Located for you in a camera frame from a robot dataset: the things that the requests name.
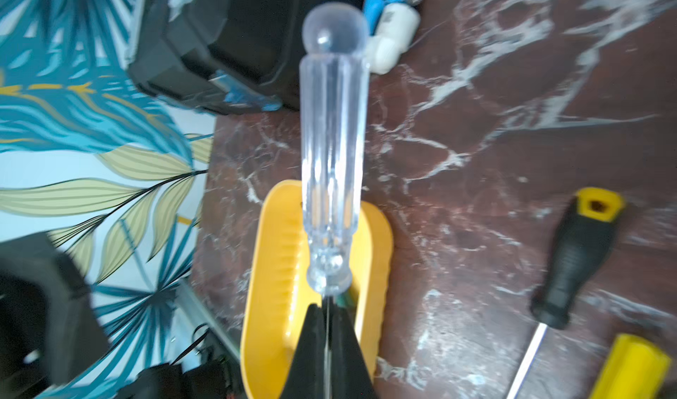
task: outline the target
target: leaf pattern wallpaper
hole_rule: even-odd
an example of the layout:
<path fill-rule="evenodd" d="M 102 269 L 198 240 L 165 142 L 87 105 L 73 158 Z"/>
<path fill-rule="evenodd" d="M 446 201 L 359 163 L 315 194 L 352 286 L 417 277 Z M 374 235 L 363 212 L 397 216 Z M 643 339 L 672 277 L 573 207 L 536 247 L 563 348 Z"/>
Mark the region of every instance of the leaf pattern wallpaper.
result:
<path fill-rule="evenodd" d="M 91 285 L 105 357 L 43 398 L 112 398 L 169 360 L 215 119 L 139 93 L 135 0 L 0 0 L 0 241 L 47 231 Z"/>

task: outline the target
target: yellow plastic tube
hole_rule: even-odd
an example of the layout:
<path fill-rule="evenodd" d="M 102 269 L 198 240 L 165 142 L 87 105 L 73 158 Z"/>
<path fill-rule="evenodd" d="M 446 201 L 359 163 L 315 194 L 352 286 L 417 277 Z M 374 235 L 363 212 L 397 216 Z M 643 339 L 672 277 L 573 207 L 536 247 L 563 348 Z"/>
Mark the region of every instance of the yellow plastic tube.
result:
<path fill-rule="evenodd" d="M 240 344 L 242 381 L 249 399 L 280 397 L 305 312 L 311 303 L 322 301 L 306 281 L 310 254 L 301 199 L 301 182 L 285 180 L 271 189 L 261 209 Z M 376 206 L 362 202 L 350 254 L 349 292 L 356 302 L 355 334 L 372 377 L 393 248 L 386 217 Z"/>
<path fill-rule="evenodd" d="M 648 340 L 620 334 L 616 336 L 590 399 L 653 399 L 671 361 Z"/>

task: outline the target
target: brown marble countertop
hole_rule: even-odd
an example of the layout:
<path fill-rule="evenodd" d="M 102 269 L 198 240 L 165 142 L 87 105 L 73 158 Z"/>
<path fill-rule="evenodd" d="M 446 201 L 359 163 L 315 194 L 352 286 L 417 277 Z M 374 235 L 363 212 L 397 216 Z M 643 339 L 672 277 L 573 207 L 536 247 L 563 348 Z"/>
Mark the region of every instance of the brown marble countertop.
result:
<path fill-rule="evenodd" d="M 425 0 L 370 86 L 363 200 L 395 233 L 382 398 L 501 398 L 571 195 L 621 192 L 613 255 L 520 398 L 584 399 L 617 333 L 677 356 L 677 0 Z M 239 337 L 261 201 L 295 113 L 219 117 L 192 283 Z M 672 371 L 669 378 L 674 380 Z"/>

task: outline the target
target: screwdriver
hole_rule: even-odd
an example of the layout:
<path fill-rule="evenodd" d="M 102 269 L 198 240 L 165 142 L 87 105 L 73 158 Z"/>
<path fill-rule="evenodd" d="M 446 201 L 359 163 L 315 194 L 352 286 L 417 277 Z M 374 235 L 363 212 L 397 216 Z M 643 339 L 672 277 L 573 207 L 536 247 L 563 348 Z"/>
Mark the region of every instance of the screwdriver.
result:
<path fill-rule="evenodd" d="M 616 192 L 583 188 L 576 192 L 554 235 L 545 284 L 531 301 L 538 321 L 506 399 L 515 399 L 548 327 L 569 324 L 576 293 L 602 266 L 614 242 L 625 201 Z"/>

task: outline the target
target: black plastic case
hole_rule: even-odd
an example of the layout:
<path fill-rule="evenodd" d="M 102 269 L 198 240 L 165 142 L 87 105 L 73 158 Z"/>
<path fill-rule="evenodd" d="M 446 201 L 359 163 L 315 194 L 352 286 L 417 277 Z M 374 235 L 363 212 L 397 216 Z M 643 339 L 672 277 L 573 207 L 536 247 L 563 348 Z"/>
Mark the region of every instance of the black plastic case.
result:
<path fill-rule="evenodd" d="M 363 2 L 138 0 L 127 72 L 150 96 L 216 114 L 298 109 L 303 19 L 329 1 Z"/>

